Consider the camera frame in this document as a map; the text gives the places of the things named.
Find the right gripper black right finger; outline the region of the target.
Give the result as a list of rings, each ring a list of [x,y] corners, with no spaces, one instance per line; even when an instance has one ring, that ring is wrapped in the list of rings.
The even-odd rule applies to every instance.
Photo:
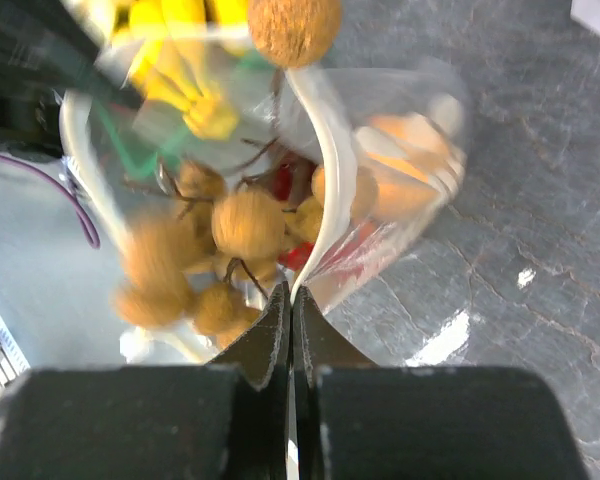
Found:
[[[303,479],[583,479],[563,410],[537,374],[381,367],[300,288],[292,307]]]

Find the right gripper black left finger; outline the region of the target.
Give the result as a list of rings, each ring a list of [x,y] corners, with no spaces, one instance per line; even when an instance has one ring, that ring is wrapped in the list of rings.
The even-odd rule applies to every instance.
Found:
[[[0,479],[283,479],[289,288],[211,362],[30,370],[0,399]]]

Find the brown longan bunch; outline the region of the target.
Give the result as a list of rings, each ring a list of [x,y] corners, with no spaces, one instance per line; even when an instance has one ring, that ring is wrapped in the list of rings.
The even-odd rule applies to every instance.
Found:
[[[128,27],[135,34],[247,26],[256,50],[284,70],[321,59],[341,18],[337,1],[139,1]],[[193,160],[182,163],[170,185],[172,209],[145,212],[131,225],[123,250],[128,281],[115,291],[114,309],[146,330],[190,318],[199,333],[227,346],[258,316],[234,281],[247,279],[266,291],[281,255],[316,244],[327,199],[325,170],[313,170],[298,202],[278,200],[263,175],[229,187],[217,171]]]

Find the yellow banana bunch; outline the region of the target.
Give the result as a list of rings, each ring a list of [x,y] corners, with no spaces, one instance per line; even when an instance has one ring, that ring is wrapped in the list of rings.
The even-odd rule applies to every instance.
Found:
[[[246,23],[246,1],[115,1],[116,26],[111,43],[139,40],[128,80],[144,94],[146,104],[133,129],[158,143],[179,129],[206,141],[226,141],[239,123],[211,73],[210,56],[243,56],[234,41],[205,42],[186,38],[190,30],[233,27]]]

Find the green plastic basket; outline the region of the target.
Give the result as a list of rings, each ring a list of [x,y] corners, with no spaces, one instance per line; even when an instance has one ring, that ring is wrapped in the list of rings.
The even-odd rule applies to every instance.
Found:
[[[134,87],[128,73],[136,53],[119,50],[105,59],[109,72],[121,74],[124,86]],[[133,122],[146,99],[134,87],[143,97],[137,110],[99,100],[91,103],[90,136],[101,164],[115,162],[133,180],[151,178],[160,162],[177,169],[184,160],[197,160],[227,176],[242,168],[272,137],[271,81],[275,69],[253,50],[241,57],[213,53],[210,65],[213,78],[239,115],[238,126],[228,140],[200,140],[183,129],[158,143],[144,137],[133,129]]]

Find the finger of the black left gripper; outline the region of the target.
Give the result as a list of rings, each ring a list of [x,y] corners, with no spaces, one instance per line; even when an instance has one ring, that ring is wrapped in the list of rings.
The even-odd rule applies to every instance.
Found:
[[[98,68],[98,54],[60,1],[0,1],[0,77],[139,109],[142,95]]]

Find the orange peach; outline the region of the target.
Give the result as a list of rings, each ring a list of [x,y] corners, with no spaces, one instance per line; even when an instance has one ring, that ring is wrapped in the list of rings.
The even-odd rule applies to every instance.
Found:
[[[453,198],[464,178],[466,154],[421,114],[376,115],[355,131],[378,184],[373,216],[401,221]]]

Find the clear dotted zip top bag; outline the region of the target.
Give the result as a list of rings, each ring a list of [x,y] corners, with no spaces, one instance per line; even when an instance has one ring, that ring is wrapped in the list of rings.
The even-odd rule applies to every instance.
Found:
[[[124,276],[129,363],[210,361],[287,283],[321,311],[391,264],[457,193],[470,97],[449,64],[283,70],[257,52],[122,51],[137,109],[68,92],[63,147]]]

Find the red yellow mango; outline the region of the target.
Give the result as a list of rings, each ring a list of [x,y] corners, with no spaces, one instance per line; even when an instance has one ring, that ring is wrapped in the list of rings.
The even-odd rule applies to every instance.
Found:
[[[378,185],[357,159],[338,155],[318,165],[288,154],[274,171],[272,189],[291,210],[285,215],[291,245],[279,262],[303,282],[362,283],[377,272],[380,223],[372,210]]]

